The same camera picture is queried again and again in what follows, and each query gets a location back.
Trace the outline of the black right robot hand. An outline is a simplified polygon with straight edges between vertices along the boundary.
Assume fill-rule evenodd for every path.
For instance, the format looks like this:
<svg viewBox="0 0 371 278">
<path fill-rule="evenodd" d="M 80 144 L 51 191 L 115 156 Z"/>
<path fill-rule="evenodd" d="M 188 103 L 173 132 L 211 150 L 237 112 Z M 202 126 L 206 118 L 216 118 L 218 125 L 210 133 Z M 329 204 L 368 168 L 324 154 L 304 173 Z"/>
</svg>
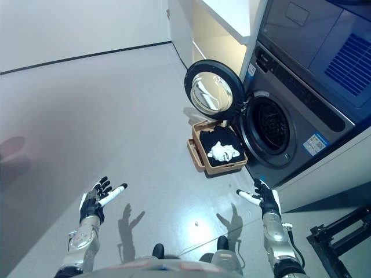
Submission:
<svg viewBox="0 0 371 278">
<path fill-rule="evenodd" d="M 254 179 L 254 192 L 249 192 L 237 189 L 236 193 L 241 198 L 245 199 L 251 204 L 258 206 L 262 210 L 262 216 L 266 213 L 274 213 L 278 216 L 281 215 L 281 205 L 279 203 L 278 192 L 270 187 L 262 180 Z"/>
</svg>

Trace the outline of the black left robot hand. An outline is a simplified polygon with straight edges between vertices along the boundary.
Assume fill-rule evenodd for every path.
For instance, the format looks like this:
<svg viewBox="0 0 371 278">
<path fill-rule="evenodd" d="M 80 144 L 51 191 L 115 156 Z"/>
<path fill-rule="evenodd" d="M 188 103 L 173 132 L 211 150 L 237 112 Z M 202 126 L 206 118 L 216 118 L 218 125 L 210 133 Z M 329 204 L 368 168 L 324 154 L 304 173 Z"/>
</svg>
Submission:
<svg viewBox="0 0 371 278">
<path fill-rule="evenodd" d="M 79 205 L 79 222 L 92 216 L 99 219 L 100 225 L 104 222 L 105 216 L 103 208 L 123 193 L 128 187 L 127 183 L 123 183 L 116 188 L 113 188 L 110 184 L 111 182 L 108 177 L 104 176 L 95 183 L 89 192 L 83 194 Z"/>
</svg>

